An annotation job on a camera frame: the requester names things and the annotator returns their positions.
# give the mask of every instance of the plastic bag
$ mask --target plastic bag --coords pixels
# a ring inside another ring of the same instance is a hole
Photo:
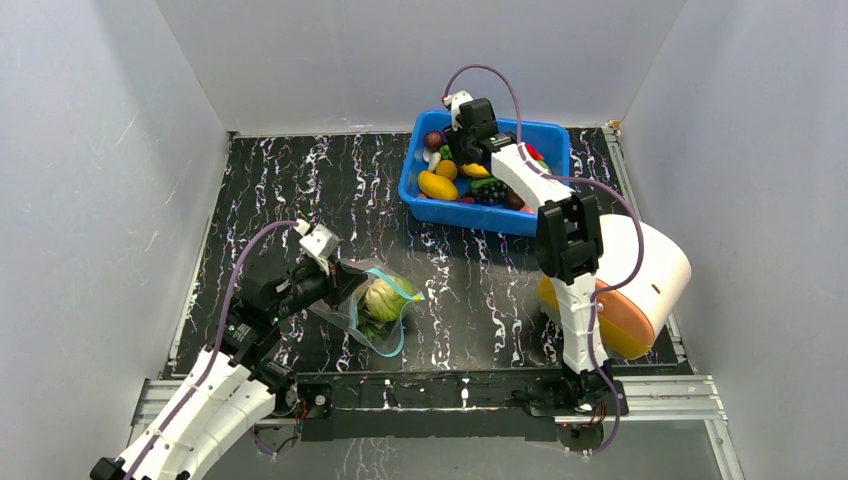
[[[338,309],[332,309],[325,302],[316,302],[309,307],[309,311],[324,318],[333,325],[348,332],[351,337],[357,342],[368,346],[378,354],[384,357],[393,357],[400,353],[403,348],[403,316],[406,313],[407,307],[416,301],[424,299],[424,294],[416,287],[416,291],[412,294],[405,292],[399,285],[392,281],[392,277],[406,278],[398,275],[394,270],[390,269],[383,262],[376,258],[368,258],[362,261],[344,261],[356,269],[362,270],[368,274],[368,280],[353,291],[350,297],[339,304]],[[400,309],[398,318],[395,319],[388,334],[382,338],[369,339],[366,334],[359,330],[359,301],[365,295],[365,292],[377,279],[383,279],[392,289],[400,296],[406,299],[403,308]]]

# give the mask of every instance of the cable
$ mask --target cable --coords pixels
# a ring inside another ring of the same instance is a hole
[[[276,230],[280,227],[294,227],[297,225],[296,221],[293,220],[278,220],[276,222],[269,223],[262,227],[259,232],[247,242],[247,245],[244,247],[244,250],[239,254],[238,259],[236,260],[236,264],[233,267],[233,273],[230,275],[230,282],[227,284],[227,292],[224,294],[224,302],[221,306],[221,317],[218,320],[218,331],[215,334],[215,343],[212,346],[212,355],[209,357],[209,363],[206,365],[206,368],[203,370],[203,373],[200,374],[200,377],[197,379],[195,385],[198,387],[206,381],[206,378],[209,376],[209,373],[212,371],[212,365],[215,363],[215,357],[218,355],[218,352],[221,350],[221,342],[224,341],[224,327],[227,323],[227,314],[230,310],[230,302],[233,299],[233,293],[236,288],[236,282],[238,281],[239,273],[241,272],[242,266],[244,266],[244,262],[247,260],[247,255],[250,253],[250,250],[259,243],[259,240],[262,239],[265,235],[267,235],[272,230]],[[162,423],[158,426],[160,432],[164,432],[165,428],[171,423],[174,417],[177,416],[177,413],[185,406],[186,403],[191,399],[192,395],[194,395],[195,388],[190,388],[183,398],[177,402],[177,405],[173,410],[162,420]],[[133,475],[135,471],[138,470],[138,467],[147,457],[147,453],[153,449],[153,445],[156,443],[156,440],[159,438],[158,434],[152,435],[150,440],[144,446],[144,449],[139,454],[138,458],[132,463],[130,469],[127,470],[126,475],[124,475],[124,480],[133,480]]]
[[[283,448],[285,448],[285,446],[286,446],[289,442],[291,442],[292,440],[296,440],[296,441],[297,441],[297,440],[300,440],[300,435],[294,435],[294,436],[292,436],[292,437],[289,437],[289,438],[287,438],[287,439],[283,440],[283,443],[281,443],[281,444],[280,444],[280,446],[277,448],[277,450],[276,450],[276,451],[274,451],[274,454],[279,454],[280,452],[282,452],[282,451],[283,451]],[[294,446],[295,446],[295,445],[297,445],[297,442],[295,442],[295,443],[293,443],[293,444],[292,444],[292,448],[294,448]]]
[[[286,412],[286,413],[274,413],[274,412],[271,412],[271,416],[272,416],[272,417],[277,417],[277,418],[288,417],[289,415],[291,415],[291,414],[292,414],[292,412],[294,412],[294,411],[297,409],[297,406],[298,406],[298,405],[300,405],[300,402],[299,402],[299,401],[297,401],[297,400],[295,400],[295,401],[294,401],[294,405],[292,405],[292,408],[291,408],[291,409],[289,409],[289,411],[288,411],[288,412]]]
[[[613,384],[612,380],[610,380],[606,373],[601,370],[600,366],[598,365],[598,359],[595,358],[594,336],[595,323],[597,322],[598,316],[597,298],[598,295],[602,293],[617,290],[627,285],[636,277],[636,275],[639,273],[639,270],[642,268],[642,261],[645,258],[645,237],[642,234],[642,225],[639,220],[639,215],[636,213],[635,210],[633,210],[633,207],[631,207],[630,204],[627,203],[627,201],[618,192],[616,192],[614,189],[604,183],[590,178],[563,177],[559,175],[551,175],[536,166],[535,161],[528,161],[528,155],[524,152],[524,144],[521,141],[521,108],[518,104],[518,97],[516,96],[515,89],[512,88],[512,84],[509,82],[509,80],[507,80],[507,78],[494,67],[475,63],[460,68],[456,71],[456,73],[453,74],[453,76],[451,76],[450,80],[448,80],[448,84],[445,87],[445,96],[449,94],[450,87],[453,85],[453,82],[454,80],[456,80],[456,77],[458,77],[459,74],[461,74],[462,72],[472,68],[479,68],[481,70],[487,70],[489,72],[494,73],[503,81],[504,85],[506,85],[507,90],[509,90],[509,94],[512,97],[513,106],[515,107],[515,133],[518,141],[518,154],[521,157],[521,160],[523,160],[524,163],[528,167],[530,167],[531,170],[541,175],[542,177],[550,180],[556,180],[558,182],[583,183],[589,185],[590,187],[595,187],[603,190],[604,192],[611,195],[617,202],[621,203],[621,205],[624,207],[624,210],[627,212],[627,215],[633,220],[633,225],[636,228],[636,241],[638,244],[638,252],[636,254],[636,265],[633,267],[633,271],[630,273],[630,275],[627,276],[627,278],[615,285],[596,289],[594,292],[592,292],[592,295],[590,297],[592,307],[589,313],[589,360],[591,360],[592,362],[592,367],[595,369],[595,371],[598,372],[598,375],[600,375],[604,383],[607,384],[607,387],[609,387],[610,392],[612,392],[613,399],[615,400],[615,423],[613,424],[612,432],[610,432],[610,435],[597,449],[584,452],[589,455],[594,455],[596,453],[600,453],[606,450],[609,447],[613,439],[615,439],[616,434],[618,433],[618,427],[621,422],[621,399],[618,398],[618,390],[616,390],[615,384]]]
[[[303,419],[306,418],[306,413],[309,411],[306,408],[306,399],[303,400],[303,415],[300,416],[300,419],[297,420],[297,432],[298,434],[303,434]]]
[[[597,414],[597,413],[598,413],[598,408],[597,407],[593,408],[592,409],[592,418],[589,419],[589,426],[591,426],[593,423],[595,423],[595,414]]]
[[[251,428],[248,431],[250,432],[250,435],[253,437],[253,444],[256,445],[256,448],[258,448],[259,450],[262,450],[262,453],[264,453],[266,455],[272,455],[272,456],[274,455],[274,453],[275,453],[274,449],[270,445],[268,445],[267,443],[262,441],[261,438],[259,438],[259,434],[256,433],[256,427]]]

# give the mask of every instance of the gray wall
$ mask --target gray wall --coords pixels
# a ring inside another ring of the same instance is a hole
[[[690,0],[625,117],[748,478],[843,478],[848,4]]]
[[[0,477],[120,453],[226,140],[153,0],[2,2]]]
[[[684,0],[157,0],[228,130],[410,130],[468,63],[500,68],[527,118],[620,119]],[[504,116],[500,81],[457,88]]]

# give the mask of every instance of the toy fruit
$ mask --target toy fruit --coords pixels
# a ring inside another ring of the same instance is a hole
[[[524,200],[510,188],[506,191],[506,206],[512,210],[521,210],[524,208]]]
[[[418,188],[430,198],[453,201],[459,197],[456,186],[445,177],[430,172],[418,174]]]
[[[442,160],[436,166],[435,174],[454,181],[456,180],[456,164],[450,160]]]
[[[532,157],[533,160],[536,160],[537,162],[541,162],[541,161],[545,160],[545,157],[543,157],[538,151],[536,151],[536,149],[533,148],[532,145],[525,144],[524,148],[527,149],[527,153],[530,154],[530,157]]]
[[[466,196],[472,197],[480,205],[503,203],[506,200],[506,192],[509,187],[497,178],[491,178],[491,181],[480,183],[476,187],[474,182],[471,182],[471,189],[468,190]]]
[[[486,178],[491,177],[492,174],[489,173],[482,165],[479,163],[469,163],[468,165],[462,166],[462,173],[468,175],[473,178]]]
[[[427,171],[435,172],[436,167],[442,162],[442,155],[439,152],[433,152],[430,154],[430,158],[427,159]]]
[[[475,188],[479,189],[483,185],[488,185],[490,183],[494,183],[494,182],[497,182],[497,181],[498,181],[498,179],[495,178],[495,177],[478,178],[477,180],[471,181],[471,188],[472,189],[475,189]]]
[[[426,145],[431,152],[439,151],[439,148],[441,148],[444,144],[445,137],[442,135],[442,132],[438,130],[427,132],[427,135],[424,135],[424,145]]]

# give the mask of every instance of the black marble surface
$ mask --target black marble surface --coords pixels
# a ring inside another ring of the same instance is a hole
[[[599,128],[570,129],[575,176],[620,191]],[[195,282],[175,367],[187,374],[214,336],[238,253],[265,224],[301,217],[343,239],[340,257],[378,257],[427,294],[406,316],[402,352],[383,358],[314,314],[281,322],[277,358],[297,372],[552,367],[562,342],[539,313],[534,240],[416,221],[397,195],[409,134],[235,139]],[[623,213],[599,192],[603,212]],[[293,263],[297,235],[278,231],[257,255]],[[288,265],[280,265],[282,271]],[[666,331],[629,364],[675,364]]]

